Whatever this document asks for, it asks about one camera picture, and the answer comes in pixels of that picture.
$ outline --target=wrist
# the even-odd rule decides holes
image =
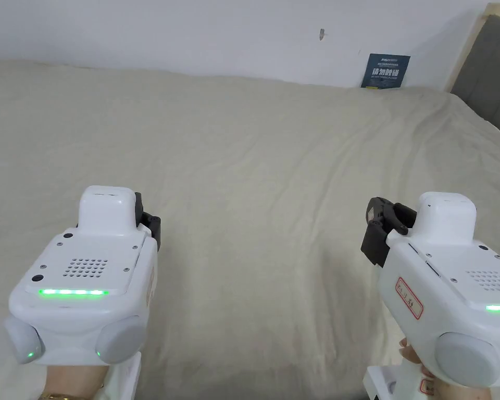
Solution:
[[[43,393],[39,400],[90,400],[85,397],[76,397],[70,395],[60,395],[60,394],[45,394]]]
[[[92,400],[103,385],[107,371],[107,366],[49,366],[43,393],[61,395],[63,399]]]
[[[455,386],[435,378],[433,381],[435,400],[491,400],[491,390],[475,387]]]

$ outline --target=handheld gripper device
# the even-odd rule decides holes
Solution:
[[[77,226],[54,237],[11,292],[5,328],[16,359],[115,365],[107,386],[133,399],[160,245],[161,219],[143,211],[140,193],[88,187]]]
[[[383,301],[426,368],[456,385],[500,386],[500,255],[473,239],[476,207],[463,195],[425,193],[418,212],[370,200],[361,251],[382,267]],[[371,366],[370,400],[422,400],[421,366]]]

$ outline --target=beige bed sheet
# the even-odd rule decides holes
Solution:
[[[453,95],[0,62],[0,399],[43,384],[7,297],[91,184],[163,219],[138,399],[362,395],[401,338],[359,250],[371,197],[463,193],[500,253],[500,132]]]

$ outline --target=blue sign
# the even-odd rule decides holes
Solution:
[[[400,88],[409,59],[409,55],[370,54],[361,87],[368,89]]]

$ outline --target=gray round side pad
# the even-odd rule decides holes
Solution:
[[[146,338],[146,327],[139,316],[128,317],[102,328],[96,352],[107,364],[118,364],[139,351]]]
[[[34,327],[12,315],[6,318],[4,327],[7,331],[13,354],[20,364],[30,363],[43,355],[43,343]]]
[[[437,339],[435,359],[446,375],[463,386],[486,388],[500,375],[500,359],[494,347],[460,333],[445,333]]]

